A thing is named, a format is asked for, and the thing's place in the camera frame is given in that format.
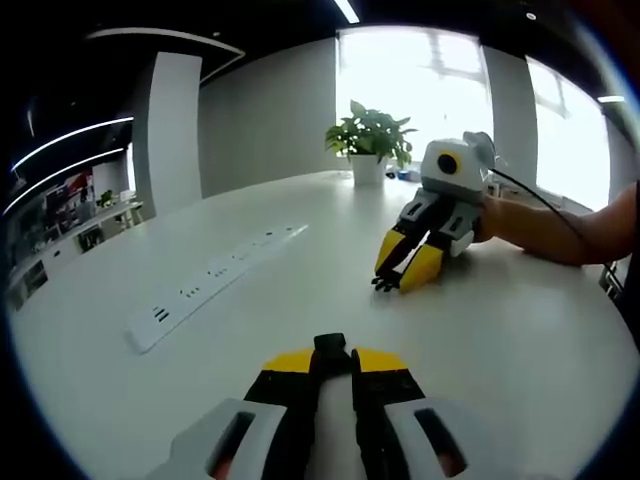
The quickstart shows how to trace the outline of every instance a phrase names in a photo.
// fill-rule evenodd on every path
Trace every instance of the black ceiling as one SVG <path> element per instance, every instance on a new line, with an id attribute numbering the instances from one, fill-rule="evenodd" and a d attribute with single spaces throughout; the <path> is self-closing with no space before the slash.
<path id="1" fill-rule="evenodd" d="M 607 93 L 598 70 L 580 52 L 573 34 L 574 24 L 559 6 L 562 2 L 350 2 L 361 25 L 423 25 L 472 33 L 486 45 L 543 61 L 592 96 Z M 17 15 L 10 26 L 10 38 L 16 48 L 9 52 L 9 57 L 11 71 L 15 73 L 12 77 L 17 83 L 12 87 L 8 109 L 9 162 L 15 163 L 34 148 L 72 130 L 125 115 L 140 72 L 159 50 L 203 56 L 203 76 L 231 58 L 194 42 L 157 36 L 85 40 L 91 32 L 116 27 L 155 27 L 192 33 L 246 51 L 246 57 L 234 64 L 233 68 L 237 68 L 275 51 L 332 36 L 336 29 L 348 26 L 332 0 L 243 0 L 226 6 L 215 3 L 210 11 L 202 3 L 180 2 L 170 8 L 155 3 L 140 10 L 130 4 L 102 5 L 90 11 L 56 7 L 45 12 L 38 7 L 37 16 Z M 528 20 L 526 12 L 534 12 L 538 20 Z M 79 137 L 68 142 L 72 151 L 51 155 L 51 163 L 40 177 L 44 176 L 44 170 L 100 153 L 105 142 L 115 145 L 114 148 L 126 145 L 130 141 L 130 128 Z M 38 174 L 33 169 L 28 172 L 34 177 Z"/>

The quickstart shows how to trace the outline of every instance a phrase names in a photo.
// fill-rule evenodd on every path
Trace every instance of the ceiling light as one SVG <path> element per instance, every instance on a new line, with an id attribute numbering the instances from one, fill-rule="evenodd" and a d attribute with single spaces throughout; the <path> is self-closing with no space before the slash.
<path id="1" fill-rule="evenodd" d="M 598 97 L 598 101 L 600 103 L 619 103 L 624 102 L 624 97 L 622 95 L 607 95 L 604 97 Z"/>
<path id="2" fill-rule="evenodd" d="M 338 8 L 342 10 L 342 13 L 344 14 L 345 18 L 349 23 L 360 23 L 360 19 L 358 18 L 358 15 L 356 15 L 356 12 L 353 10 L 353 7 L 349 3 L 349 0 L 333 0 L 333 1 L 336 2 L 336 5 L 338 5 Z"/>
<path id="3" fill-rule="evenodd" d="M 75 132 L 67 133 L 66 135 L 63 135 L 61 137 L 56 138 L 55 140 L 51 140 L 50 142 L 45 143 L 44 145 L 36 148 L 33 152 L 22 157 L 20 160 L 18 160 L 18 162 L 13 167 L 11 167 L 11 171 L 13 172 L 16 168 L 18 168 L 24 162 L 29 160 L 31 157 L 33 157 L 36 153 L 40 153 L 42 150 L 44 150 L 47 147 L 50 147 L 54 143 L 61 142 L 62 140 L 65 140 L 69 137 L 73 137 L 74 135 L 77 135 L 82 132 L 93 130 L 94 128 L 104 127 L 106 125 L 113 125 L 114 123 L 130 122 L 132 120 L 133 120 L 133 117 L 117 118 L 115 120 L 109 120 L 108 122 L 96 123 L 95 125 L 84 127 L 84 128 L 81 128 L 80 130 L 76 130 Z"/>
<path id="4" fill-rule="evenodd" d="M 2 212 L 2 215 L 6 215 L 7 212 L 16 204 L 18 203 L 20 200 L 22 200 L 25 195 L 27 195 L 29 192 L 33 191 L 35 188 L 38 188 L 40 185 L 42 185 L 45 182 L 48 182 L 49 180 L 51 180 L 53 177 L 60 175 L 61 173 L 66 172 L 67 170 L 71 170 L 73 167 L 77 167 L 78 165 L 82 165 L 83 163 L 87 163 L 90 162 L 91 160 L 95 160 L 96 158 L 100 158 L 100 157 L 105 157 L 107 155 L 111 155 L 112 153 L 116 153 L 116 152 L 122 152 L 124 150 L 124 148 L 116 148 L 115 150 L 109 150 L 108 152 L 104 152 L 101 153 L 100 155 L 94 155 L 93 157 L 89 157 L 89 158 L 85 158 L 84 160 L 78 162 L 78 163 L 74 163 L 73 165 L 69 165 L 68 167 L 64 167 L 62 170 L 58 170 L 56 173 L 52 173 L 51 175 L 49 175 L 47 178 L 44 178 L 42 180 L 40 180 L 38 183 L 36 183 L 35 185 L 33 185 L 32 187 L 29 187 L 28 189 L 26 189 L 24 192 L 22 192 L 18 198 L 16 198 L 13 202 L 11 202 L 9 205 L 7 205 L 7 208 L 4 209 L 4 212 Z"/>

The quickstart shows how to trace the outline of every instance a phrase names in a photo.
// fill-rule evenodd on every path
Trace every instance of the white pillar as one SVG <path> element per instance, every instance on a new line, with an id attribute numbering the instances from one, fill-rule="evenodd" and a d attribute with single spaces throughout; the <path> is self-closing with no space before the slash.
<path id="1" fill-rule="evenodd" d="M 491 47 L 482 47 L 489 75 L 496 152 L 507 162 L 498 169 L 536 189 L 538 125 L 527 62 Z"/>
<path id="2" fill-rule="evenodd" d="M 158 52 L 136 94 L 133 160 L 146 218 L 175 212 L 202 199 L 198 163 L 201 66 L 200 57 Z"/>

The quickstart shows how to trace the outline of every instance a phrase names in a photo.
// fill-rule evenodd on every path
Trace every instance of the power strip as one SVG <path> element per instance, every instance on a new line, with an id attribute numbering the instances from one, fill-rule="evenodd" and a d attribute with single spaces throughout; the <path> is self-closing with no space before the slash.
<path id="1" fill-rule="evenodd" d="M 135 349 L 140 353 L 149 351 L 198 308 L 306 228 L 307 225 L 282 227 L 256 235 L 230 254 L 212 259 L 182 287 L 158 295 L 155 302 L 138 311 L 128 323 L 126 334 Z"/>

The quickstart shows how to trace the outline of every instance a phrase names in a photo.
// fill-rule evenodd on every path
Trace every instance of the human hand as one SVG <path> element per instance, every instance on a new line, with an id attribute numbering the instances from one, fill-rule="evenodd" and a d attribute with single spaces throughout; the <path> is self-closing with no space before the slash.
<path id="1" fill-rule="evenodd" d="M 482 213 L 476 226 L 474 243 L 482 243 L 490 240 L 496 234 L 499 200 L 485 195 L 482 201 Z"/>

